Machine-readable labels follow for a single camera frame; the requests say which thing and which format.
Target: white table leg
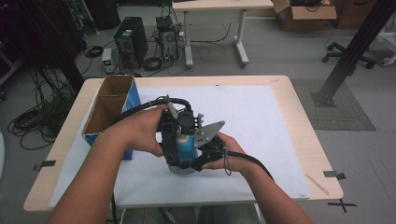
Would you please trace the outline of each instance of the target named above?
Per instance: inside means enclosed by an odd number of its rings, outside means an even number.
[[[190,31],[189,31],[189,23],[188,23],[188,11],[184,11],[184,36],[186,37],[186,43],[184,45],[184,52],[186,55],[186,66],[188,68],[192,68],[192,53],[191,53],[191,42],[190,42]]]
[[[248,56],[245,52],[244,45],[242,44],[242,34],[244,33],[245,28],[245,17],[247,15],[247,10],[241,10],[241,18],[239,19],[239,29],[238,29],[238,36],[235,36],[235,44],[239,52],[239,56],[241,57],[242,67],[245,67],[248,64]]]

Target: person's left hand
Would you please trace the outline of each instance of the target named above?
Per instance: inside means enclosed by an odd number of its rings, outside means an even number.
[[[104,133],[112,133],[125,145],[125,149],[150,152],[157,157],[163,155],[163,149],[158,144],[155,134],[160,123],[162,112],[167,105],[158,105],[154,108],[139,111],[132,116],[112,125]]]

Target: forearm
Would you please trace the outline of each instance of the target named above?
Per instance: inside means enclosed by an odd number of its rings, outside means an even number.
[[[49,223],[104,223],[125,146],[114,133],[95,140]]]
[[[241,174],[250,185],[267,223],[312,223],[304,210],[260,166],[251,163]]]

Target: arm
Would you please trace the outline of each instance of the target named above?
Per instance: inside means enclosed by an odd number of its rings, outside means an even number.
[[[235,139],[218,133],[228,150],[245,153]],[[267,223],[312,223],[304,210],[292,200],[257,164],[242,158],[229,157],[230,169],[240,172],[248,182]],[[203,166],[204,169],[222,169],[222,160]]]
[[[136,113],[99,134],[48,223],[105,223],[124,151],[133,148],[158,157],[163,154],[155,133],[165,109],[159,105]]]

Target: blue box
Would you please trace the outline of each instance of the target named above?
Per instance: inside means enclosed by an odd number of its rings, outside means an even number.
[[[83,138],[92,146],[96,137],[111,126],[116,116],[140,104],[140,97],[133,76],[105,77],[82,130]],[[122,157],[124,161],[132,158],[132,149],[126,150]]]

